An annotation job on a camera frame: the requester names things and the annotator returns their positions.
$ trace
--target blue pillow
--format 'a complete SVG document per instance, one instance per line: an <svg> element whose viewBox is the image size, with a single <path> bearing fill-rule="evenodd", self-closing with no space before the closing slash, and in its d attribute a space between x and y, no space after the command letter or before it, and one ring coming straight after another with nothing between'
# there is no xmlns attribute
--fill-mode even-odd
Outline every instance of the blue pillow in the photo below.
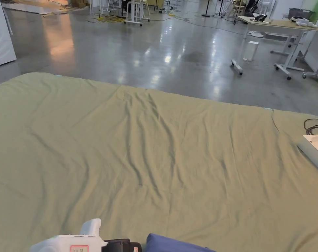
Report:
<svg viewBox="0 0 318 252"><path fill-rule="evenodd" d="M215 252L195 244L177 241L160 235L149 234L145 252Z"/></svg>

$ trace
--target bed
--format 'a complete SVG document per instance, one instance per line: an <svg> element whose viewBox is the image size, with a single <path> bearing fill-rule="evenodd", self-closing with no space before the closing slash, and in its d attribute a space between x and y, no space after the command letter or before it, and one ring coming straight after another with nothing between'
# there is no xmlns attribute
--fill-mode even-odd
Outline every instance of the bed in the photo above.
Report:
<svg viewBox="0 0 318 252"><path fill-rule="evenodd" d="M318 251L312 115L28 73L0 85L0 251L100 218L217 252Z"/></svg>

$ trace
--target label sticker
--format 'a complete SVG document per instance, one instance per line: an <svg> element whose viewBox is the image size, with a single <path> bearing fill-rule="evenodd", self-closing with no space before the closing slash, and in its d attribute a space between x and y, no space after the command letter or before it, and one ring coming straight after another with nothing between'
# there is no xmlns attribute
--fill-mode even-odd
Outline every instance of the label sticker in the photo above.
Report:
<svg viewBox="0 0 318 252"><path fill-rule="evenodd" d="M70 247L70 252L89 252L88 245L72 245Z"/></svg>

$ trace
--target polished gray floor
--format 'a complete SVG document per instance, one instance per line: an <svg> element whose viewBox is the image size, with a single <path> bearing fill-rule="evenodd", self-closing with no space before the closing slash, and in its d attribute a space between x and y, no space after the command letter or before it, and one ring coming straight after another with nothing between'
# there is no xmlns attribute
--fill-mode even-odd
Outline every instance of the polished gray floor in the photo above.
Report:
<svg viewBox="0 0 318 252"><path fill-rule="evenodd" d="M86 21L88 10L48 17L7 11L18 60L0 66L0 83L28 72L47 72L318 115L318 81L304 80L296 71L287 81L273 67L285 58L269 52L281 50L284 42L249 37L260 45L255 60L245 63L239 76L230 59L237 57L245 25L213 17L192 19L201 18L195 15L205 11L206 0L178 4L181 12L175 14L189 20L144 22L142 27L93 24Z"/></svg>

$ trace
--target white table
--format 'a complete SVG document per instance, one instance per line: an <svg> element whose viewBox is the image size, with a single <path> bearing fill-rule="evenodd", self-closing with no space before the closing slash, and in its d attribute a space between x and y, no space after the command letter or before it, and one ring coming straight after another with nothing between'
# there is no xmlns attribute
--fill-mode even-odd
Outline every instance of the white table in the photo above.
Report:
<svg viewBox="0 0 318 252"><path fill-rule="evenodd" d="M128 14L129 14L129 12L128 12L128 10L127 10L127 17L126 17L126 20L124 21L125 24L126 24L126 23L133 23L133 24L139 24L140 26L143 25L142 22L138 22L138 13L137 13L137 11L136 11L136 13L135 13L135 11L134 11L134 10L135 10L134 6L135 6L136 4L140 4L139 19L140 19L140 20L145 19L145 20L147 20L147 21L149 22L149 18L143 17L143 15L144 15L144 9L143 9L144 0L141 0L140 2L135 2L135 0L132 0L131 3L130 3L130 5L131 5L131 10L130 10L131 19L128 20Z"/></svg>
<svg viewBox="0 0 318 252"><path fill-rule="evenodd" d="M232 66L235 67L235 69L238 70L239 74L243 74L243 68L240 66L240 64L243 61L243 52L245 48L245 43L246 43L246 38L248 35L248 31L254 31L254 32L269 32L269 33L274 33L274 34L283 34L287 35L287 41L284 45L283 51L282 52L277 52L277 51L271 51L271 53L277 53L277 54L282 54L286 55L286 61L284 64L279 64L276 63L275 69L276 70L281 70L287 75L287 79L291 79L291 74L287 69L294 69L294 70L299 70L299 71L304 71L304 69L301 68L296 68L294 67L294 62L296 58L298 57L300 47L302 45L302 37L304 32L308 31L318 31L318 28L312 28L312 27L302 27L298 26L296 23L291 22L290 20L271 20L270 23L266 22L255 22L253 21L252 17L246 17L246 16L238 16L238 19L243 20L244 22L248 23L246 27L246 31L244 33L244 38L242 41L242 45L240 48L240 53L239 57L237 60L231 60ZM292 50L290 53L286 53L285 50L287 49L287 46L291 40L292 37L296 36L296 42L292 46Z"/></svg>

